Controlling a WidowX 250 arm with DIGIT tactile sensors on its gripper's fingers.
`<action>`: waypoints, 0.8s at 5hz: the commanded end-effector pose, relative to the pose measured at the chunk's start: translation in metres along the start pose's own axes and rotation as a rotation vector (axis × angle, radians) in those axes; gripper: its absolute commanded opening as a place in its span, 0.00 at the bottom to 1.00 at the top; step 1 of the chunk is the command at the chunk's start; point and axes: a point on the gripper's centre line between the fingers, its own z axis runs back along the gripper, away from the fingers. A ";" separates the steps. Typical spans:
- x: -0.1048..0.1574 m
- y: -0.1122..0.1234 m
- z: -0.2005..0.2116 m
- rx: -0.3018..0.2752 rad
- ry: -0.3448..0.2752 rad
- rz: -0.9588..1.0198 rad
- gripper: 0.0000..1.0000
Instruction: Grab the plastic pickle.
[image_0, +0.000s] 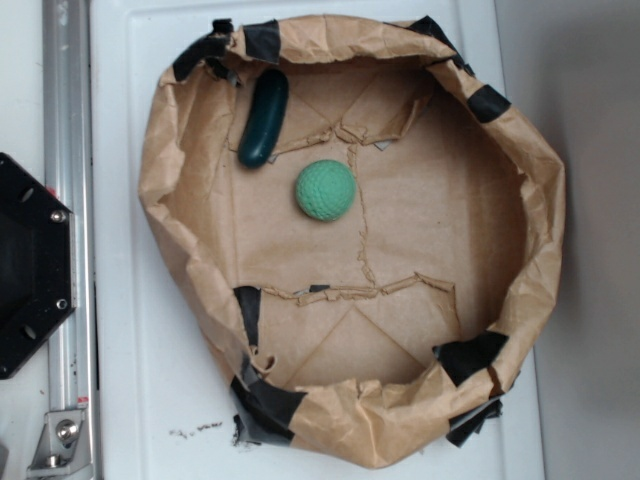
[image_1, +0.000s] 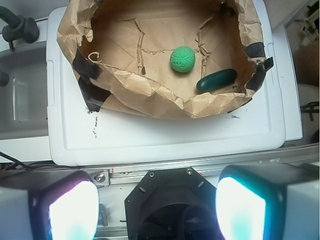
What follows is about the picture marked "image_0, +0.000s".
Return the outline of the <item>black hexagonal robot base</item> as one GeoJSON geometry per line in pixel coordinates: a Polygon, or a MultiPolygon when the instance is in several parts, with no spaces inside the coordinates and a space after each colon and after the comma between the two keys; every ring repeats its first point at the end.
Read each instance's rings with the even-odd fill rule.
{"type": "Polygon", "coordinates": [[[73,213],[1,155],[1,378],[12,378],[75,310],[73,213]]]}

